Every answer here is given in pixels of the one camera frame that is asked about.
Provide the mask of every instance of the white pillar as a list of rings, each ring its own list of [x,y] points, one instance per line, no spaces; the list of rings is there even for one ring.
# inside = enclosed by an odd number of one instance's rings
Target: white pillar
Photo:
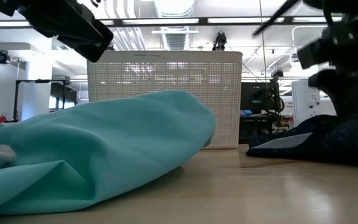
[[[53,62],[43,55],[35,55],[25,66],[25,79],[52,79]],[[22,116],[26,120],[49,113],[50,83],[21,83]]]

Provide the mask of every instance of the ceiling pipe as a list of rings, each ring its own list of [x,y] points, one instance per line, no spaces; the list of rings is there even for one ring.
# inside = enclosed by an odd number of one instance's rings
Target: ceiling pipe
[[[296,52],[294,51],[294,49],[296,49],[296,45],[295,45],[295,31],[298,30],[298,29],[313,29],[313,28],[326,28],[327,26],[297,26],[297,27],[294,27],[292,29],[292,50],[293,50],[293,53],[296,54]]]
[[[276,60],[274,60],[272,63],[270,63],[270,65],[267,66],[266,70],[270,69],[273,65],[275,65],[281,58],[284,58],[285,56],[288,55],[288,53],[290,53],[292,51],[292,47],[290,49],[288,49],[284,54],[282,54],[281,56],[279,56],[278,58],[276,58]]]
[[[113,0],[106,0],[103,1],[104,4],[104,11],[106,12],[106,15],[109,19],[115,19],[117,16],[114,14],[110,14],[109,11],[114,12],[114,2]],[[116,40],[116,43],[118,44],[117,47],[120,48],[120,50],[129,50],[129,47],[125,43],[124,37],[121,35],[119,30],[117,28],[113,28],[112,32],[114,34],[113,40]]]
[[[135,19],[135,1],[134,0],[127,0],[127,17],[131,19]],[[142,31],[139,27],[133,27],[134,31],[134,38],[136,39],[137,43],[139,44],[139,50],[146,50],[146,44],[143,38]]]
[[[157,17],[191,17],[195,9],[195,0],[187,0],[183,2],[181,6],[182,11],[174,12],[167,5],[164,5],[165,2],[161,0],[154,1],[154,8]],[[171,27],[161,27],[161,31],[189,31],[190,27],[188,26],[171,26]],[[188,50],[190,48],[190,35],[189,34],[162,34],[162,44],[165,50]]]
[[[124,10],[124,0],[113,0],[114,1],[114,13],[118,19],[125,18],[125,10]],[[134,46],[132,43],[134,43],[133,40],[131,40],[131,35],[129,35],[129,32],[126,27],[119,27],[117,28],[118,31],[123,36],[123,39],[126,41],[127,46],[129,47],[129,50],[134,50]]]

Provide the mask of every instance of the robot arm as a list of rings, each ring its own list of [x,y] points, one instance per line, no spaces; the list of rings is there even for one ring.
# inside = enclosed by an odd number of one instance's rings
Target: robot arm
[[[288,0],[260,26],[254,35],[268,26],[300,0]],[[338,117],[342,120],[358,119],[358,1],[303,0],[309,6],[322,9],[327,28],[321,38],[298,50],[302,68],[329,62],[334,70],[322,70],[309,77],[309,86],[328,94]],[[333,22],[331,13],[341,12],[342,21]]]
[[[15,11],[42,35],[58,36],[92,62],[99,60],[113,38],[112,32],[76,0],[0,0],[1,13],[13,16]]]

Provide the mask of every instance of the wooden table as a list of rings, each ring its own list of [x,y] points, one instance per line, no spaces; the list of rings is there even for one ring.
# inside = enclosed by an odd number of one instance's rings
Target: wooden table
[[[87,210],[0,223],[358,223],[358,168],[202,151],[182,167]]]

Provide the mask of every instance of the security camera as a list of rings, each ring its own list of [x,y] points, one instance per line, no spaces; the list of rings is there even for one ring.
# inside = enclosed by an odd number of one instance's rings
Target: security camera
[[[11,56],[9,56],[7,50],[0,50],[0,64],[7,65],[11,62]]]

